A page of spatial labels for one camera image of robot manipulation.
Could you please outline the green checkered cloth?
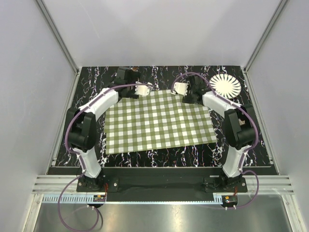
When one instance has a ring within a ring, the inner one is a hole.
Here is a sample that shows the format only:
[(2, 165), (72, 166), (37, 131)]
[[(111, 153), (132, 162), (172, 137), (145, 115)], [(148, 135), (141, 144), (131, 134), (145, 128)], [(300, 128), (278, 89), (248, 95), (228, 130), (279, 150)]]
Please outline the green checkered cloth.
[(121, 99), (106, 111), (106, 154), (215, 143), (208, 108), (182, 98), (159, 90)]

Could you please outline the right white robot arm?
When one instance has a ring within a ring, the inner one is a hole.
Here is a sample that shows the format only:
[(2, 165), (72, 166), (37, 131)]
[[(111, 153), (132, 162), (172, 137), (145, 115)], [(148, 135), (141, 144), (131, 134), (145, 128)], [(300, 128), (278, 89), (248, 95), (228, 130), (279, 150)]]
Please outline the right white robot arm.
[(243, 174), (242, 166), (249, 150), (258, 143), (258, 123), (253, 106), (241, 105), (220, 95), (199, 73), (189, 72), (183, 94), (184, 103), (197, 103), (206, 106), (223, 117), (223, 133), (228, 143), (228, 153), (223, 165), (224, 176), (219, 179), (223, 191), (236, 187), (236, 177)]

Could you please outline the right aluminium frame post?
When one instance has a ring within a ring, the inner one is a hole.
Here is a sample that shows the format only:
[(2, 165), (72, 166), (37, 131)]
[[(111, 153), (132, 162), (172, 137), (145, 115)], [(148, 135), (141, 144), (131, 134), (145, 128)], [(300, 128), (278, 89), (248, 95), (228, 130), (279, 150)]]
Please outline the right aluminium frame post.
[(251, 66), (253, 65), (255, 59), (257, 58), (258, 54), (260, 53), (260, 50), (262, 49), (263, 45), (267, 41), (267, 38), (269, 37), (270, 33), (272, 32), (273, 28), (275, 27), (275, 24), (277, 23), (279, 17), (281, 16), (282, 12), (284, 11), (285, 7), (289, 3), (289, 0), (280, 0), (278, 6), (276, 7), (271, 19), (269, 20), (265, 30), (262, 33), (262, 36), (260, 37), (255, 49), (253, 50), (253, 53), (251, 54), (248, 62), (243, 67), (244, 71), (247, 73)]

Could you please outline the left aluminium frame post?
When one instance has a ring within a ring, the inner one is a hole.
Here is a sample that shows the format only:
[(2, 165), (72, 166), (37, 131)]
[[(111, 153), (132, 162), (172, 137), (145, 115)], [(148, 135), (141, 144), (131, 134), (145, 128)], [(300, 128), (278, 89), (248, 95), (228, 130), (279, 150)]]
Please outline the left aluminium frame post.
[(68, 62), (70, 68), (72, 69), (73, 73), (75, 75), (78, 74), (79, 72), (79, 67), (77, 66), (77, 64), (75, 63), (72, 55), (70, 54), (62, 36), (60, 35), (60, 32), (49, 12), (49, 10), (47, 9), (47, 6), (45, 5), (43, 0), (34, 0), (35, 4), (37, 5), (39, 11), (41, 12), (44, 20), (46, 21), (49, 29), (51, 30), (51, 33), (53, 35), (53, 37), (55, 38), (60, 50), (62, 51), (66, 61)]

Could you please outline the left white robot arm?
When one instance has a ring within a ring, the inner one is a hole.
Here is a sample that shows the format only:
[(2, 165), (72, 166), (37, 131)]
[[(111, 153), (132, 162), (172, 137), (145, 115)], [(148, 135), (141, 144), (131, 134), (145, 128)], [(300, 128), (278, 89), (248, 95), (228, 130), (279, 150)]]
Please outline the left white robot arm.
[(104, 179), (99, 176), (95, 145), (97, 143), (97, 120), (122, 98), (137, 99), (136, 88), (140, 84), (141, 73), (128, 67), (119, 67), (115, 78), (89, 102), (67, 110), (64, 145), (69, 153), (75, 154), (81, 163), (82, 174), (88, 177), (87, 185), (93, 191), (104, 187)]

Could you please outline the white blue striped plate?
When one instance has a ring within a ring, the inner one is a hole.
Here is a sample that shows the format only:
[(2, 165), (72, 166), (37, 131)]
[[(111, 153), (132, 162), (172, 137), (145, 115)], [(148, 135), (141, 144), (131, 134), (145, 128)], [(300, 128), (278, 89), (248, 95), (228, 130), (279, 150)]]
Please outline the white blue striped plate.
[(233, 99), (241, 93), (239, 80), (229, 74), (217, 74), (210, 79), (210, 85), (217, 93), (227, 99)]

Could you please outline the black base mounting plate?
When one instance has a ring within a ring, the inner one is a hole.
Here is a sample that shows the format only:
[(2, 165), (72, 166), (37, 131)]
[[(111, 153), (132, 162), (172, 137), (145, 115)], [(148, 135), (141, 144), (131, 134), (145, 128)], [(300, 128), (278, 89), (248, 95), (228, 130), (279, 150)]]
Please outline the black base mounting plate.
[(248, 191), (242, 175), (228, 178), (222, 168), (215, 167), (165, 167), (165, 168), (103, 168), (92, 180), (78, 180), (78, 192), (121, 192), (127, 189), (197, 189), (205, 192)]

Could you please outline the aluminium front rail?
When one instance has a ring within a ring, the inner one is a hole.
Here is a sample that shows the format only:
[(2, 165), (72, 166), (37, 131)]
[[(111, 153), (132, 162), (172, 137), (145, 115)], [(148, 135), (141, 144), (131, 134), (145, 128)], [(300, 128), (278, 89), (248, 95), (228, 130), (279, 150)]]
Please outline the aluminium front rail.
[(294, 193), (287, 176), (245, 176), (241, 183), (230, 190), (213, 189), (212, 179), (187, 178), (165, 179), (150, 184), (147, 177), (126, 180), (112, 177), (101, 190), (87, 190), (73, 176), (37, 177), (33, 194), (41, 194), (44, 203), (88, 204), (188, 204), (220, 205), (242, 196), (252, 199), (258, 195), (292, 195)]

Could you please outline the aluminium frame post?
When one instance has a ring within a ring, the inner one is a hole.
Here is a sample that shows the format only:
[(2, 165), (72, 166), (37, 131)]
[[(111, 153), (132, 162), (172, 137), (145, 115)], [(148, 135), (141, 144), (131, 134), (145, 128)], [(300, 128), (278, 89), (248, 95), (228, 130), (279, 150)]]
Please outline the aluminium frame post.
[(260, 53), (260, 50), (262, 49), (263, 45), (267, 41), (267, 38), (269, 37), (270, 33), (272, 32), (273, 28), (275, 27), (275, 24), (277, 23), (279, 17), (281, 16), (282, 12), (284, 11), (285, 7), (289, 3), (289, 0), (280, 0), (278, 6), (276, 7), (271, 19), (269, 20), (265, 30), (262, 33), (262, 36), (260, 37), (255, 49), (253, 50), (253, 53), (251, 54), (248, 62), (243, 67), (244, 71), (247, 73), (251, 66), (253, 65), (255, 59), (257, 58), (258, 54)]
[(60, 32), (49, 12), (49, 10), (47, 9), (47, 6), (45, 5), (43, 0), (34, 0), (35, 4), (37, 5), (39, 11), (41, 12), (44, 20), (46, 21), (49, 29), (51, 30), (51, 33), (53, 35), (53, 37), (55, 38), (60, 50), (62, 51), (66, 61), (68, 62), (70, 68), (72, 69), (73, 73), (75, 75), (78, 74), (79, 72), (79, 67), (77, 66), (77, 64), (75, 63), (72, 55), (70, 54), (62, 36), (60, 35)]

